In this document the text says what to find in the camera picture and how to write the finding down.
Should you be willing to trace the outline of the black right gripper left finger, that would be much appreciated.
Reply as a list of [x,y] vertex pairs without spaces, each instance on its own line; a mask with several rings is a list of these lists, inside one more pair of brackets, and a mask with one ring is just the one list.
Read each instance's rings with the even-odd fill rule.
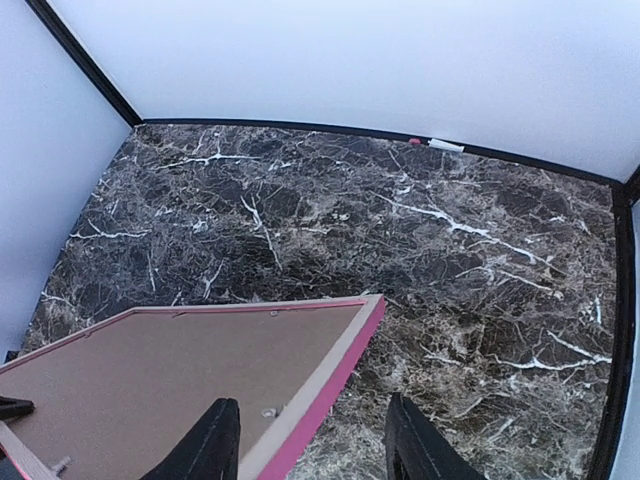
[[219,398],[141,479],[237,479],[240,433],[238,402]]

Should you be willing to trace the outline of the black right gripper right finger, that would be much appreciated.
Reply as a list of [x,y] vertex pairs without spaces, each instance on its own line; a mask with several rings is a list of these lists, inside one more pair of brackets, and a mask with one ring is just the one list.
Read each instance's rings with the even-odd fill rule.
[[388,479],[485,480],[400,393],[391,396],[384,445]]

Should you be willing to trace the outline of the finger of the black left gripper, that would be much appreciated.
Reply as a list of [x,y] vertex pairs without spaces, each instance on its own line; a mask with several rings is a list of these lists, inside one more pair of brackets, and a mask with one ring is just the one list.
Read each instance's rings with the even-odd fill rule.
[[0,420],[11,420],[25,415],[30,415],[35,411],[35,405],[30,400],[16,399],[10,397],[0,397]]

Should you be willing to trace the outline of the light wooden picture frame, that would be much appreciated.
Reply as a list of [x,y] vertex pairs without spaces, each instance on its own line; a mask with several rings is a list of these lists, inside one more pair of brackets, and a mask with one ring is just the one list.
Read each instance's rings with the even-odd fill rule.
[[385,310],[379,295],[134,307],[1,369],[5,479],[282,479]]

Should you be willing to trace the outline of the brown cardboard backing board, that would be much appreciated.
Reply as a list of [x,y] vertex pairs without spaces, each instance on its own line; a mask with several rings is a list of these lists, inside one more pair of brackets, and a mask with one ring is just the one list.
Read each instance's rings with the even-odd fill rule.
[[240,408],[242,479],[283,479],[322,422],[359,306],[134,313],[1,373],[35,411],[11,430],[69,479],[138,479],[219,398]]

